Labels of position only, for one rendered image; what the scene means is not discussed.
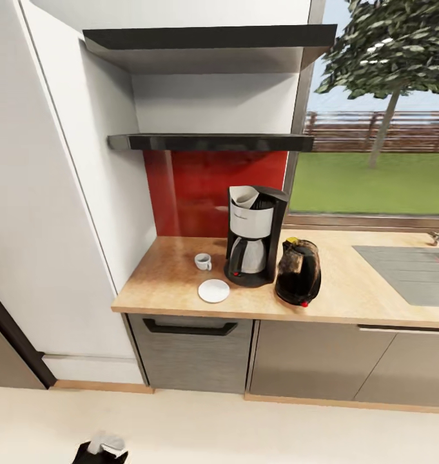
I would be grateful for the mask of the saucer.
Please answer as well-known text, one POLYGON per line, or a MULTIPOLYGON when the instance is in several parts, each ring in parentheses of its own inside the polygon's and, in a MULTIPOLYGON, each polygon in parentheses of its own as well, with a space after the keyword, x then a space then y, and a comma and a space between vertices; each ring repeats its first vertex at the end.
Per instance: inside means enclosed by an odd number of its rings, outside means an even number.
POLYGON ((223 280, 206 280, 199 287, 199 296, 208 302, 223 301, 229 295, 229 286, 223 280))

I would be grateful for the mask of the electric kettle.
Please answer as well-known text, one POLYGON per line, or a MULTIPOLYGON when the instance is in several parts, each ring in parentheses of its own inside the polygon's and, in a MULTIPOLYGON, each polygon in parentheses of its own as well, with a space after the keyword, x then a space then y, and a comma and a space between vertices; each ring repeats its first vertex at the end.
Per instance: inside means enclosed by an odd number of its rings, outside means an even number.
POLYGON ((308 305, 317 297, 321 286, 318 247, 308 241, 294 241, 279 263, 276 294, 286 303, 308 305))

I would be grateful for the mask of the paper coffee filter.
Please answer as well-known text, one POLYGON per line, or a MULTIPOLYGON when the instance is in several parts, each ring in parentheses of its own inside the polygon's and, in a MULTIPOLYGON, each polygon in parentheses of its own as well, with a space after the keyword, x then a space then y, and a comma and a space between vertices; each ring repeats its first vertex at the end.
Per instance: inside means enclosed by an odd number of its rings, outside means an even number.
POLYGON ((236 204, 246 209, 250 209, 259 196, 259 192, 249 186, 231 186, 229 192, 236 204))

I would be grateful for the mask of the coffee cup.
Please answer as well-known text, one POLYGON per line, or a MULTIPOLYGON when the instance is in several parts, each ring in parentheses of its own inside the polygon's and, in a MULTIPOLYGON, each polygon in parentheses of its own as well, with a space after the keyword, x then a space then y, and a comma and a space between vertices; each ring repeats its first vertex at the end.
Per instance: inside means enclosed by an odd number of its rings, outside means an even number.
POLYGON ((201 253, 201 254, 198 254, 196 257, 195 257, 195 263, 197 265, 197 267, 201 270, 208 270, 210 271, 211 268, 212 268, 212 265, 211 265, 211 256, 209 254, 206 254, 206 253, 201 253))

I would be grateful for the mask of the bottle of coffee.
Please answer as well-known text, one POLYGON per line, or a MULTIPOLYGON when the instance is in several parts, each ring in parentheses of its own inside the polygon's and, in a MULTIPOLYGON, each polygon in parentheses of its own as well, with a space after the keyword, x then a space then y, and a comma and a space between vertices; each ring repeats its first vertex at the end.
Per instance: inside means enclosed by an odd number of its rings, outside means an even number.
POLYGON ((285 255, 285 252, 286 250, 289 249, 290 245, 294 242, 294 241, 297 241, 298 239, 296 237, 290 237, 288 239, 286 239, 285 242, 282 243, 282 247, 284 249, 284 254, 283 256, 285 255))

